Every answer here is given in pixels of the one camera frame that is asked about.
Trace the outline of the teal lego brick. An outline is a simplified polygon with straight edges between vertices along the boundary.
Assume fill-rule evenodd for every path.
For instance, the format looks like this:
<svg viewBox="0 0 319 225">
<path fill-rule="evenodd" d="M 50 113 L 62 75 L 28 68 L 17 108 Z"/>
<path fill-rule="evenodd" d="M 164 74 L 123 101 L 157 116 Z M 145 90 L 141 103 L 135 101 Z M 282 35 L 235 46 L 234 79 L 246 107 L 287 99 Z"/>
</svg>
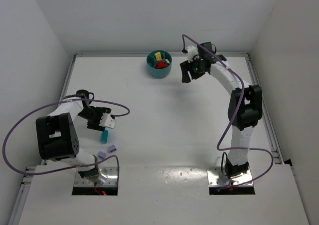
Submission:
<svg viewBox="0 0 319 225">
<path fill-rule="evenodd" d="M 107 144 L 108 135 L 109 135 L 109 131 L 105 129 L 105 130 L 102 132 L 101 138 L 100 138 L 100 142 L 101 142 L 102 144 Z"/>
</svg>

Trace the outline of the long red lego brick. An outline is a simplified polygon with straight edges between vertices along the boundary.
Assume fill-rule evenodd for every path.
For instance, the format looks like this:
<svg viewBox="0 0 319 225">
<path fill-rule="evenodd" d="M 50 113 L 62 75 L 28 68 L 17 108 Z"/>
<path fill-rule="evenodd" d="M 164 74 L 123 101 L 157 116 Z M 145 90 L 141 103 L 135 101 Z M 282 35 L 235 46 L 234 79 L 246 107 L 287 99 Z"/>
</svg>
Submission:
<svg viewBox="0 0 319 225">
<path fill-rule="evenodd" d="M 156 69 L 162 69 L 162 68 L 161 68 L 161 61 L 157 63 Z"/>
</svg>

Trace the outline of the long yellow lego brick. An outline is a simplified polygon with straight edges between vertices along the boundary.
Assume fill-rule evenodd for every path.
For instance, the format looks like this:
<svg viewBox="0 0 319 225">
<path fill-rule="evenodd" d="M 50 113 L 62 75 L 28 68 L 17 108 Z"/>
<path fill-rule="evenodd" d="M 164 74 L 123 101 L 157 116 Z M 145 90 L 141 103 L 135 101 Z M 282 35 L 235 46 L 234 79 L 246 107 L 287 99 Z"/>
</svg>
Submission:
<svg viewBox="0 0 319 225">
<path fill-rule="evenodd" d="M 154 54 L 154 58 L 157 60 L 157 61 L 160 61 L 162 60 L 162 55 L 161 55 L 161 52 L 158 51 Z"/>
</svg>

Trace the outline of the purple lego brick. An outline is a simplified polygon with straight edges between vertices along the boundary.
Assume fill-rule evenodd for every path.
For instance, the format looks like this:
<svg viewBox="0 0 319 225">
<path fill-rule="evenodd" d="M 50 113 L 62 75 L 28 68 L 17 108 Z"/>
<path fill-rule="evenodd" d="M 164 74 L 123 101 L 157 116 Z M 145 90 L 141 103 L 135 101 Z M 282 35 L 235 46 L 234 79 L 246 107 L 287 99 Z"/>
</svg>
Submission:
<svg viewBox="0 0 319 225">
<path fill-rule="evenodd" d="M 110 146 L 108 147 L 108 152 L 109 152 L 109 153 L 113 153 L 113 152 L 115 152 L 115 151 L 117 151 L 117 148 L 116 148 L 115 145 L 110 145 Z"/>
</svg>

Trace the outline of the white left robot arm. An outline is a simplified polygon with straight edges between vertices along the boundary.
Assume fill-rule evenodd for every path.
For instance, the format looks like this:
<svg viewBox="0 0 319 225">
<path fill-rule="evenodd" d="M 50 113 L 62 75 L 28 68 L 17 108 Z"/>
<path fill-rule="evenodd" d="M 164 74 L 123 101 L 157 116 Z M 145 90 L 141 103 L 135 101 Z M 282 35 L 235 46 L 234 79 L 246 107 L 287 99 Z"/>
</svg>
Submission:
<svg viewBox="0 0 319 225">
<path fill-rule="evenodd" d="M 94 107 L 88 101 L 94 93 L 78 90 L 63 98 L 63 103 L 49 115 L 36 120 L 36 133 L 39 154 L 44 160 L 60 161 L 78 168 L 83 179 L 95 180 L 101 172 L 97 158 L 80 148 L 73 120 L 79 116 L 87 120 L 87 128 L 103 131 L 100 121 L 111 113 L 110 108 Z"/>
</svg>

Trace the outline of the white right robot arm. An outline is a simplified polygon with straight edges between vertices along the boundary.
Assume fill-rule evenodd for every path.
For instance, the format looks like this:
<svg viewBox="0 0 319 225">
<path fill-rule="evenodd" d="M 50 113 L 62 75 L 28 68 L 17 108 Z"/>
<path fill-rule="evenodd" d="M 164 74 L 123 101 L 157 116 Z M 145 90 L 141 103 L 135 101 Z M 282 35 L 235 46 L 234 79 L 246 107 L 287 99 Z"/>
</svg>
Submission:
<svg viewBox="0 0 319 225">
<path fill-rule="evenodd" d="M 262 118 L 261 87 L 241 79 L 223 55 L 213 56 L 212 45 L 208 42 L 197 47 L 185 47 L 182 52 L 187 55 L 187 61 L 180 64 L 183 83 L 190 83 L 208 73 L 230 95 L 227 116 L 232 128 L 232 140 L 226 160 L 222 162 L 222 173 L 229 179 L 246 173 L 250 138 Z"/>
</svg>

